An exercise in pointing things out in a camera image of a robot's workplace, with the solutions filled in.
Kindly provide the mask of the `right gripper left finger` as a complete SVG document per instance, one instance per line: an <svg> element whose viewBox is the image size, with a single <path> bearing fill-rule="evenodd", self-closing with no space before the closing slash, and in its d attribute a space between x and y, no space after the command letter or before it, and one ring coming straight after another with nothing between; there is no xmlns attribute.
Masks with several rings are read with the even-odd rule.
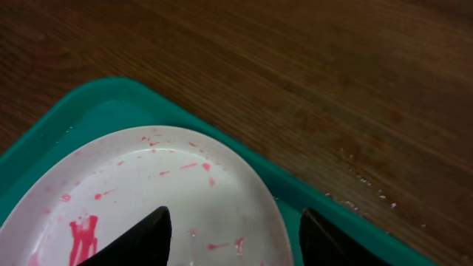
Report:
<svg viewBox="0 0 473 266"><path fill-rule="evenodd" d="M79 266L166 266L171 235L169 209L160 206Z"/></svg>

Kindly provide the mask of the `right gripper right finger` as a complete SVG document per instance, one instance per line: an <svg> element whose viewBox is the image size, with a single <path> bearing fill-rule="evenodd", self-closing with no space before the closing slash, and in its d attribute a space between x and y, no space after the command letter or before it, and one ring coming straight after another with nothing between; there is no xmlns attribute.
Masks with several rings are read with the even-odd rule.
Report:
<svg viewBox="0 0 473 266"><path fill-rule="evenodd" d="M304 266L388 265L312 208L302 212L299 245Z"/></svg>

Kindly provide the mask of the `white plate with red smear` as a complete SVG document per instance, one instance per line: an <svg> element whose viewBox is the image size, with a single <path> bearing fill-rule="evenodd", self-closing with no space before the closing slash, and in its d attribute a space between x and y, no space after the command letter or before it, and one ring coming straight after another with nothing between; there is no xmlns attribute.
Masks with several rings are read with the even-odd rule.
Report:
<svg viewBox="0 0 473 266"><path fill-rule="evenodd" d="M56 163L1 226L1 263L77 265L160 206L170 265L293 264L259 175L221 142L172 126L108 134Z"/></svg>

